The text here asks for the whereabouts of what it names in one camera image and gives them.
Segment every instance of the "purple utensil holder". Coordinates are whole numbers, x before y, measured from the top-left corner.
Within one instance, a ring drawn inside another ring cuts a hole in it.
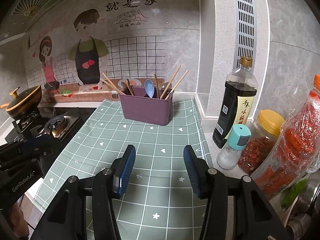
[[[132,86],[134,96],[120,95],[123,115],[126,119],[131,119],[140,122],[146,122],[157,125],[167,125],[172,112],[172,94],[167,100],[157,99],[156,90],[153,98],[149,98],[144,87]]]

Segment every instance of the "glass jar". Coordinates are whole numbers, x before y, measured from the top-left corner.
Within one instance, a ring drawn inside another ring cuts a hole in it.
[[[236,167],[250,135],[250,129],[244,124],[235,124],[231,128],[226,144],[218,154],[217,164],[224,170],[232,170]]]
[[[251,137],[239,159],[239,167],[247,174],[254,172],[267,158],[280,135],[284,119],[278,113],[265,109],[253,120]]]

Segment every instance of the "soy sauce bottle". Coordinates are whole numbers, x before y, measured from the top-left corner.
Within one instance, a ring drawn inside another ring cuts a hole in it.
[[[212,139],[221,149],[234,124],[245,124],[257,94],[258,82],[251,72],[252,58],[240,57],[239,67],[226,77],[225,92]]]

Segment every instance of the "green checkered tablecloth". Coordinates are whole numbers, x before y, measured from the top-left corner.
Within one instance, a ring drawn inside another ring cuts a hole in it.
[[[158,126],[125,119],[120,102],[103,101],[54,162],[33,203],[44,212],[69,176],[93,176],[133,144],[127,192],[113,200],[122,240],[198,239],[207,200],[192,193],[183,148],[192,145],[209,167],[212,160],[193,99],[174,102],[172,110],[170,123]],[[94,239],[91,210],[88,197],[88,239]]]

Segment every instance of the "teal cap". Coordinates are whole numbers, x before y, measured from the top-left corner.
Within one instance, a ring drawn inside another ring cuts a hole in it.
[[[251,132],[248,127],[244,124],[235,124],[231,128],[227,143],[231,148],[241,151],[247,145],[250,136]]]

